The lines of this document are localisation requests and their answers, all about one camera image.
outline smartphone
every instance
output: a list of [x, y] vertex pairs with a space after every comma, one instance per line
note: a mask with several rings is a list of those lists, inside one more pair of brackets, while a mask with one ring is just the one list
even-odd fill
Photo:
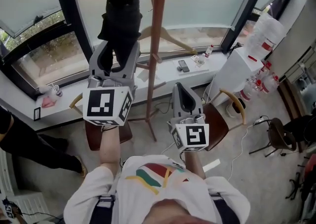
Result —
[[184, 60], [178, 61], [180, 67], [182, 68], [183, 72], [189, 72], [189, 67], [187, 66], [186, 62]]

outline black sleeve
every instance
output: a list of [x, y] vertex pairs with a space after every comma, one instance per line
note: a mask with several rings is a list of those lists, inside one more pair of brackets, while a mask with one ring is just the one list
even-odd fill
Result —
[[0, 106], [0, 134], [5, 134], [10, 126], [11, 113]]

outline white sleeve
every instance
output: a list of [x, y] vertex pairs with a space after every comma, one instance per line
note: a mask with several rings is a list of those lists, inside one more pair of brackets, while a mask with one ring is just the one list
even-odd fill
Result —
[[220, 193], [227, 205], [236, 213], [240, 224], [244, 224], [250, 213], [248, 199], [223, 177], [209, 177], [204, 181], [209, 192]]
[[89, 223], [99, 196], [110, 190], [113, 180], [112, 172], [104, 166], [88, 173], [82, 185], [67, 202], [64, 210], [65, 223]]

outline brown chair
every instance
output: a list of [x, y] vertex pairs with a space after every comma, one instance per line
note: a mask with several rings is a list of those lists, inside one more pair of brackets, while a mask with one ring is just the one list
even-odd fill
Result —
[[261, 151], [261, 150], [266, 149], [270, 146], [275, 148], [275, 150], [272, 151], [271, 153], [265, 155], [265, 157], [276, 152], [278, 149], [288, 149], [291, 151], [296, 150], [296, 141], [295, 141], [294, 136], [292, 135], [292, 133], [284, 130], [283, 124], [282, 124], [280, 119], [278, 119], [278, 118], [266, 119], [266, 120], [261, 121], [258, 124], [261, 124], [263, 122], [267, 122], [269, 125], [269, 129], [268, 129], [269, 143], [265, 147], [254, 150], [254, 151], [250, 152], [249, 154], [253, 154], [255, 152]]
[[[229, 96], [241, 113], [242, 123], [232, 127], [231, 129], [228, 128], [224, 118], [212, 104], [212, 102], [214, 102], [214, 100], [216, 100], [216, 98], [218, 98], [221, 93], [225, 93], [227, 96]], [[219, 93], [210, 101], [210, 103], [207, 103], [203, 106], [203, 113], [205, 114], [205, 123], [209, 124], [209, 144], [205, 148], [207, 151], [210, 151], [212, 148], [218, 145], [229, 131], [241, 125], [246, 125], [246, 116], [242, 104], [233, 93], [223, 89], [220, 89]]]
[[[82, 94], [78, 95], [69, 105], [70, 108], [76, 110], [79, 114], [82, 115], [82, 112], [79, 108], [76, 107], [76, 103], [82, 99]], [[102, 140], [102, 132], [101, 127], [93, 125], [87, 121], [85, 121], [85, 133], [87, 135], [87, 140], [89, 144], [89, 148], [92, 151], [99, 150]], [[130, 130], [128, 121], [124, 124], [124, 126], [119, 127], [119, 142], [124, 143], [130, 139], [132, 139], [133, 134]]]

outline concrete floor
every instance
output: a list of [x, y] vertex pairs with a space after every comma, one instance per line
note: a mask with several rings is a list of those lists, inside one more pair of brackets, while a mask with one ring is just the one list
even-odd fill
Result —
[[[196, 92], [201, 96], [203, 89], [197, 89]], [[168, 102], [169, 99], [156, 101], [155, 104]], [[220, 105], [218, 110], [224, 115], [228, 126], [232, 127], [240, 123], [239, 118], [232, 119], [225, 115], [225, 105], [227, 103]], [[167, 107], [168, 104], [158, 105], [163, 112], [167, 110]], [[143, 115], [145, 109], [145, 105], [133, 107], [129, 117]], [[248, 125], [251, 125], [260, 115], [267, 115], [269, 118], [278, 117], [284, 124], [289, 122], [289, 116], [278, 92], [261, 96], [247, 104], [246, 114]], [[160, 154], [166, 149], [173, 143], [166, 125], [166, 121], [171, 117], [172, 110], [170, 109], [167, 114], [158, 113], [153, 118], [153, 128], [158, 139], [156, 143], [153, 141], [146, 123], [131, 122], [133, 139], [121, 144], [122, 159], [125, 160], [133, 155]], [[234, 162], [234, 171], [230, 179], [232, 185], [250, 201], [251, 212], [248, 224], [286, 224], [298, 218], [300, 209], [299, 195], [294, 201], [285, 200], [285, 196], [291, 191], [289, 179], [295, 176], [295, 172], [298, 170], [297, 164], [302, 163], [304, 155], [297, 152], [281, 157], [277, 151], [265, 158], [264, 154], [270, 152], [271, 149], [248, 155], [249, 151], [261, 148], [268, 143], [267, 128], [267, 124], [249, 128], [247, 136], [243, 139], [243, 155]], [[229, 132], [224, 140], [211, 151], [199, 152], [203, 165], [220, 159], [220, 165], [208, 171], [207, 176], [229, 177], [231, 161], [240, 154], [240, 140], [245, 132], [246, 126], [239, 127]], [[68, 153], [80, 155], [89, 171], [98, 166], [98, 152], [90, 151], [83, 122], [73, 123], [45, 133], [69, 139]], [[164, 154], [181, 162], [175, 146]], [[19, 173], [21, 187], [43, 192], [48, 208], [53, 215], [62, 213], [67, 200], [82, 182], [79, 175], [74, 172], [62, 169], [51, 170], [23, 158], [17, 159], [15, 171]]]

